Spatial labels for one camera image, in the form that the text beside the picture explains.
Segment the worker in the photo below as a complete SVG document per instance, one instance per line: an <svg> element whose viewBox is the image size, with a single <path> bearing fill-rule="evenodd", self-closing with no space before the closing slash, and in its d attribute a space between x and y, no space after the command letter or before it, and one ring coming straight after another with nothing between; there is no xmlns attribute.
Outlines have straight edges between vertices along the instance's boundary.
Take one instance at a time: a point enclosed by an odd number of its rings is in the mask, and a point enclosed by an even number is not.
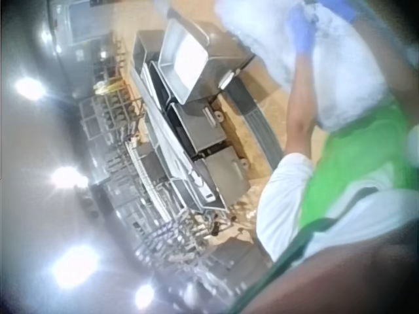
<svg viewBox="0 0 419 314"><path fill-rule="evenodd" d="M231 313L376 313L418 265L418 73L349 2L318 3L353 25L392 94L332 133L315 168L316 25L302 5L291 9L296 62L285 156L257 211L257 236L274 265Z"/></svg>

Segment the floor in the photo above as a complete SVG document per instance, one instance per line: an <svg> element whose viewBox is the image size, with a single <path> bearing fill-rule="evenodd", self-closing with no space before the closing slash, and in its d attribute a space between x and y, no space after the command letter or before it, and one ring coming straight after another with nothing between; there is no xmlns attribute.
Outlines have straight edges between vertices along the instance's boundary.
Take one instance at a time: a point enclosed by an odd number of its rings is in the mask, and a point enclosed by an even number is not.
<svg viewBox="0 0 419 314"><path fill-rule="evenodd" d="M222 28L213 11L214 2L214 0L172 0L172 6L186 18L212 22ZM132 54L137 30L164 29L165 25L165 18L157 12L151 0L125 1L115 5L114 32L122 39L128 56ZM135 89L130 80L128 69L124 70L124 76ZM284 147L287 138L285 130L287 93L270 78L264 65L257 58L248 65L241 77L270 122L281 146ZM223 122L223 127L228 139L239 157L249 160L248 177L251 189L236 206L239 211L245 211L248 217L254 217L261 192L270 177L271 170L244 121L234 113L228 101L220 96L216 105L221 106L225 113L226 119ZM324 140L325 133L316 129L312 140L314 162L319 160Z"/></svg>

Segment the metal container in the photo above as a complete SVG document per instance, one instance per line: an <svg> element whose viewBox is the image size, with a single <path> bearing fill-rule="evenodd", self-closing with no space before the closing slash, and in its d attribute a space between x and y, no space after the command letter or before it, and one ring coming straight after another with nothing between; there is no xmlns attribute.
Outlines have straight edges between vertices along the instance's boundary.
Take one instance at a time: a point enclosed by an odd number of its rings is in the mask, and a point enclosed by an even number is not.
<svg viewBox="0 0 419 314"><path fill-rule="evenodd" d="M233 38L210 23L171 19L158 68L182 104L215 95L249 58Z"/></svg>
<svg viewBox="0 0 419 314"><path fill-rule="evenodd" d="M163 37L164 31L161 29L137 32L132 59L138 73L141 73L144 63L158 60L162 48Z"/></svg>
<svg viewBox="0 0 419 314"><path fill-rule="evenodd" d="M171 104L178 115L195 153L224 141L227 136L204 99L191 101L185 105Z"/></svg>
<svg viewBox="0 0 419 314"><path fill-rule="evenodd" d="M194 164L209 187L215 186L226 208L250 189L246 172L232 147L199 159Z"/></svg>

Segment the blue glove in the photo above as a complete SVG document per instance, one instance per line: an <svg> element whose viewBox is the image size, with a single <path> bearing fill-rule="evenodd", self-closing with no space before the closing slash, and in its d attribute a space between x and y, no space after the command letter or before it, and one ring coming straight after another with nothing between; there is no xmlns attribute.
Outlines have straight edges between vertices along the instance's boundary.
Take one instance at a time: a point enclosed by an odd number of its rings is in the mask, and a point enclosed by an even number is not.
<svg viewBox="0 0 419 314"><path fill-rule="evenodd" d="M287 25L291 30L297 54L311 56L316 26L307 20L302 5L295 5L289 11Z"/></svg>
<svg viewBox="0 0 419 314"><path fill-rule="evenodd" d="M343 18L348 23L352 23L357 16L357 12L347 0L317 0L318 3L321 3L324 7L328 8L330 11L336 13L341 18Z"/></svg>

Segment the ceiling light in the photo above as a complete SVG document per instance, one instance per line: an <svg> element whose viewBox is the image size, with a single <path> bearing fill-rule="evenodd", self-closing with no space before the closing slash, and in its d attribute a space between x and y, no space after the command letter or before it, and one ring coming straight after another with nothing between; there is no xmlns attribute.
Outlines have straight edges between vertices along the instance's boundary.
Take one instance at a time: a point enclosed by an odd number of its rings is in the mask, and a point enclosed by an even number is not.
<svg viewBox="0 0 419 314"><path fill-rule="evenodd" d="M61 288L73 288L85 282L97 270L98 260L90 247L73 247L55 263L52 272Z"/></svg>
<svg viewBox="0 0 419 314"><path fill-rule="evenodd" d="M61 167L57 169L51 176L52 182L57 188L87 188L88 179L81 175L73 167Z"/></svg>
<svg viewBox="0 0 419 314"><path fill-rule="evenodd" d="M140 287L136 293L136 305L138 309L145 309L155 297L155 290L151 285Z"/></svg>
<svg viewBox="0 0 419 314"><path fill-rule="evenodd" d="M47 43L52 40L52 35L47 31L42 31L41 38L44 43Z"/></svg>
<svg viewBox="0 0 419 314"><path fill-rule="evenodd" d="M15 88L18 93L30 100L38 100L45 95L42 84L32 78L22 78L16 82Z"/></svg>

